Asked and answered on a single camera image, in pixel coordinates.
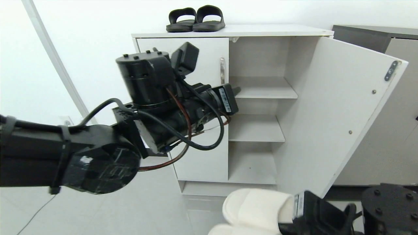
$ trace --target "gray cabinet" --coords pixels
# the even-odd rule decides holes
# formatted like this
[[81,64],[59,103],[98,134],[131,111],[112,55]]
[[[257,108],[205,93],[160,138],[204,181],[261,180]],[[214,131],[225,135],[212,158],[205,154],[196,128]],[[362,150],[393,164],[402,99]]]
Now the gray cabinet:
[[418,29],[334,26],[334,39],[409,61],[335,185],[418,183]]

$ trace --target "open cabinet door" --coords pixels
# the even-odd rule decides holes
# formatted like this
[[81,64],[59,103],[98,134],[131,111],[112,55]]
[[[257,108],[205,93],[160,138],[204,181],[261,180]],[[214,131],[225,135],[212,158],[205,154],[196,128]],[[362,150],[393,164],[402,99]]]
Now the open cabinet door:
[[[385,80],[388,70],[389,79]],[[273,145],[278,190],[324,196],[392,93],[408,62],[327,37],[292,39],[280,101],[286,143]]]

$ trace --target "screw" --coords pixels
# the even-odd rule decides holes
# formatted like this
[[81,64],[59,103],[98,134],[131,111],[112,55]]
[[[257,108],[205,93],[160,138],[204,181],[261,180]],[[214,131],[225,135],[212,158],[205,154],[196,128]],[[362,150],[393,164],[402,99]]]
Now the screw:
[[406,194],[406,199],[412,200],[412,199],[414,199],[414,196],[412,196],[412,194],[410,194],[410,193],[407,193]]

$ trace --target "silver handle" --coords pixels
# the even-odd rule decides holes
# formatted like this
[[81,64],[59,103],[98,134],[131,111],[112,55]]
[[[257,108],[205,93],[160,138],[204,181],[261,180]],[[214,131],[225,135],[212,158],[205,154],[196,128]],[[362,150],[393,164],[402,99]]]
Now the silver handle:
[[225,84],[225,59],[221,57],[221,84]]

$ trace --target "black slide sandal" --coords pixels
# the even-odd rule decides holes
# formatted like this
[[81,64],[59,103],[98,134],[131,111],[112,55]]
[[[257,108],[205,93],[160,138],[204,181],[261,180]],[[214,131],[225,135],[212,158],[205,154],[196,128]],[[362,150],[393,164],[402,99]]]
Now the black slide sandal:
[[[182,20],[177,22],[177,19],[182,15],[192,15],[194,20]],[[168,15],[170,24],[166,26],[169,33],[191,32],[192,26],[196,23],[196,11],[193,8],[184,8],[172,10]]]
[[[203,22],[203,18],[207,15],[218,15],[221,17],[221,21],[206,21]],[[197,10],[196,24],[193,25],[193,32],[216,32],[225,27],[224,16],[221,9],[206,5]]]

